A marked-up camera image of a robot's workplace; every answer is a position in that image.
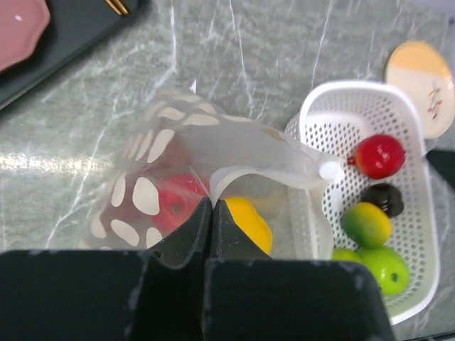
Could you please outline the yellow pear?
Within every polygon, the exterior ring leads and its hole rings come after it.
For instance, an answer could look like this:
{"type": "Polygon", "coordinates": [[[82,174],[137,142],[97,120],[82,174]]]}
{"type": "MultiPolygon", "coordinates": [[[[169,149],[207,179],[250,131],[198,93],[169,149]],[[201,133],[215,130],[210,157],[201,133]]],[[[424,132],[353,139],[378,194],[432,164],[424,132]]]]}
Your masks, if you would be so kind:
{"type": "Polygon", "coordinates": [[[254,205],[243,197],[225,198],[235,224],[266,254],[270,254],[273,234],[269,225],[255,209],[254,205]]]}

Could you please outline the red apple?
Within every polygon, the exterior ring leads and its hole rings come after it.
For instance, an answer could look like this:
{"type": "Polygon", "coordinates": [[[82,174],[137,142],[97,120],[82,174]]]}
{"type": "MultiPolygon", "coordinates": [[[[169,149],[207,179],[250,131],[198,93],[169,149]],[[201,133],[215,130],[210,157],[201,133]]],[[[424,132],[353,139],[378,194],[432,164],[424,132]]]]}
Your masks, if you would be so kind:
{"type": "Polygon", "coordinates": [[[363,139],[347,159],[360,173],[373,180],[389,178],[405,163],[402,144],[389,134],[376,134],[363,139]]]}
{"type": "Polygon", "coordinates": [[[155,228],[166,236],[180,227],[208,195],[208,180],[190,169],[191,153],[175,137],[159,159],[161,175],[157,184],[159,213],[151,217],[155,228]]]}

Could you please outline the dark purple mangosteen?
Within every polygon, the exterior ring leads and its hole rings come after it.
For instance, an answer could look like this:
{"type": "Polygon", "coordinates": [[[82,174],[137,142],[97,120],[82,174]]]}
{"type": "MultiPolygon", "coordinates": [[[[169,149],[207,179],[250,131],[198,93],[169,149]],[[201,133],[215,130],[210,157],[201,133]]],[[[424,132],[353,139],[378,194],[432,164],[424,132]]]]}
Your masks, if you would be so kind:
{"type": "Polygon", "coordinates": [[[397,217],[404,211],[401,191],[388,183],[371,185],[362,193],[360,201],[374,204],[389,218],[397,217]]]}

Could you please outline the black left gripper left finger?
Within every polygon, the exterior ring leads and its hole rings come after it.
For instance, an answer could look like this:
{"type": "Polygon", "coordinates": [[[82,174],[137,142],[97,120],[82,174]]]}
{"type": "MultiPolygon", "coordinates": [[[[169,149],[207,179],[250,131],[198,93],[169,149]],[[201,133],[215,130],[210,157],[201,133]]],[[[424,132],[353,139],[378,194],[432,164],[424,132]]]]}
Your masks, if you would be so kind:
{"type": "Polygon", "coordinates": [[[147,250],[1,255],[2,340],[202,340],[212,207],[147,250]]]}

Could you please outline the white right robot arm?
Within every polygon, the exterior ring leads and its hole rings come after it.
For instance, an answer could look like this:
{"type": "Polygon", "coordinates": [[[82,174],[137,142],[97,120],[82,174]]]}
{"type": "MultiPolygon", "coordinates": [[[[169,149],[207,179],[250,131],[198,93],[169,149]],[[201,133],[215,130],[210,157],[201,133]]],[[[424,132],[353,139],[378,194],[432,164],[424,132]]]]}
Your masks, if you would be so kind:
{"type": "Polygon", "coordinates": [[[436,172],[447,183],[454,182],[454,152],[446,149],[434,148],[427,152],[426,159],[436,172]]]}

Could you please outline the yellow green mango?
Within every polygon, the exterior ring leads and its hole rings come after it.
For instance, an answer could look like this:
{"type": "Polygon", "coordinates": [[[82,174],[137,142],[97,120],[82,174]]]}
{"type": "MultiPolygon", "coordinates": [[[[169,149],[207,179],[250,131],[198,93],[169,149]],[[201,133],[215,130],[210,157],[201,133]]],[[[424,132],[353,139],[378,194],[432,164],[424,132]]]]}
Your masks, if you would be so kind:
{"type": "Polygon", "coordinates": [[[341,228],[360,247],[381,247],[392,235],[390,218],[376,205],[359,202],[341,217],[341,228]]]}

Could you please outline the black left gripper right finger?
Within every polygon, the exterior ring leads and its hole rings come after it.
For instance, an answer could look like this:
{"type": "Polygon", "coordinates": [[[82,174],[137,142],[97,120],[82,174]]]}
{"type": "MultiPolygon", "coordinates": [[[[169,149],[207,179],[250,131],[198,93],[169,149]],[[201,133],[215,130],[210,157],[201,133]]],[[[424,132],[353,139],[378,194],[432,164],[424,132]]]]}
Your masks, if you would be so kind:
{"type": "Polygon", "coordinates": [[[206,340],[393,340],[379,286],[351,261],[274,260],[223,201],[205,263],[206,340]]]}

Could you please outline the clear polka dot zip bag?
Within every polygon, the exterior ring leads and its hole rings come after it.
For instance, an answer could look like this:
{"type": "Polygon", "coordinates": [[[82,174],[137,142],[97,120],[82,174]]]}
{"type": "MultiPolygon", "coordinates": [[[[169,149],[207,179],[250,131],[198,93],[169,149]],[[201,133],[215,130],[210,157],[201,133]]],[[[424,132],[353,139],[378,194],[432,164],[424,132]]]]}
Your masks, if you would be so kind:
{"type": "Polygon", "coordinates": [[[148,249],[170,235],[162,235],[151,217],[159,213],[159,159],[175,137],[191,153],[191,171],[208,180],[208,195],[201,200],[215,204],[243,197],[254,205],[273,234],[268,256],[296,258],[289,191],[320,190],[344,176],[336,156],[265,124],[231,116],[196,94],[162,90],[114,167],[81,249],[148,249]]]}

